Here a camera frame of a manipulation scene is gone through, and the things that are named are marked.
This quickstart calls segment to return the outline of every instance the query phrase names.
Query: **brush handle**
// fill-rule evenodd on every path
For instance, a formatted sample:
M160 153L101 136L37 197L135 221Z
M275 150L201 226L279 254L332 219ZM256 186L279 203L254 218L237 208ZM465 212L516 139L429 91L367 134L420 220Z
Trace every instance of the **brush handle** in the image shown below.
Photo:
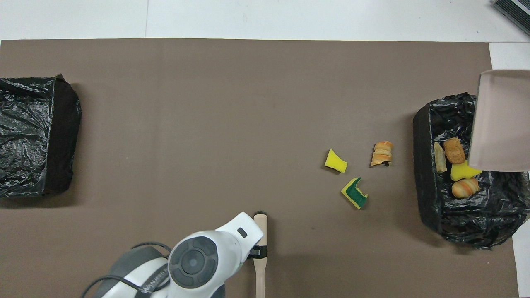
M268 219L265 214L254 215L254 221L257 223L263 232L263 237L258 242L259 246L266 246L268 239ZM265 298L265 267L267 266L267 258L254 259L254 267L256 269L256 298Z

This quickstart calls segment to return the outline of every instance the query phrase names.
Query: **bread piece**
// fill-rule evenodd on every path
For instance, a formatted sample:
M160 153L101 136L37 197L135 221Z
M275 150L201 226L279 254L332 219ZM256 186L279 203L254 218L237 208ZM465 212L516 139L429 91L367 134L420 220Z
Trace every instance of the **bread piece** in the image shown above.
M372 154L372 162L370 165L378 165L383 163L390 163L392 161L392 148L394 145L389 141L382 141L374 146L374 153Z
M443 173L447 171L447 160L445 159L445 152L441 148L439 142L434 142L434 162L436 164L437 173Z
M459 199L468 198L479 190L479 182L475 178L463 179L453 183L451 191Z
M461 164L465 161L464 148L460 140L457 138L450 138L444 142L445 156L450 163Z

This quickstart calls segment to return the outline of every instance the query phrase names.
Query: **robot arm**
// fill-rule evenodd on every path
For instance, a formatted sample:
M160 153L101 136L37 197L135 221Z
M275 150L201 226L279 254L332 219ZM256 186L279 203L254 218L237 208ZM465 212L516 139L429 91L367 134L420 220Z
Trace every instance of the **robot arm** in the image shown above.
M168 259L152 247L133 248L106 276L122 280L109 277L93 297L224 297L225 281L241 268L262 237L255 221L242 212L214 231L196 232L182 239Z

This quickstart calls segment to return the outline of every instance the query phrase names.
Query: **sponge piece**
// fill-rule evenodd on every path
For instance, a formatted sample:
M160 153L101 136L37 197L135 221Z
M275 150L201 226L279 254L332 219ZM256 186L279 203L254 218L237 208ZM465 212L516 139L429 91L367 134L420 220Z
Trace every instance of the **sponge piece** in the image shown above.
M481 170L474 169L467 165L467 161L461 164L453 164L451 166L451 180L459 181L460 179L469 179L475 175L482 173Z
M353 178L344 188L342 194L355 206L357 209L361 209L366 203L368 194L363 195L361 190L357 187L357 183L361 180L361 177Z
M326 163L324 165L328 168L332 168L341 173L344 173L346 171L346 166L348 165L348 163L340 159L340 157L335 154L333 149L330 149L330 151L328 152L328 158L326 159Z

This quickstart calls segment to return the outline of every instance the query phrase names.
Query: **bread roll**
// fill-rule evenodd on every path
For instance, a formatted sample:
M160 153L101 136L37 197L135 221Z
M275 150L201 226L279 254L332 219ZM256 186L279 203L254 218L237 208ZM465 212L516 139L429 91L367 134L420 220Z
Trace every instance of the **bread roll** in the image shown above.
M479 182L475 178L463 179L453 183L453 195L459 199L467 198L479 190Z
M389 141L382 141L374 146L374 153L372 154L372 162L370 165L378 165L383 163L390 163L392 161L392 148L394 145Z
M445 156L450 163L461 164L465 161L464 148L460 140L457 138L450 138L444 142Z

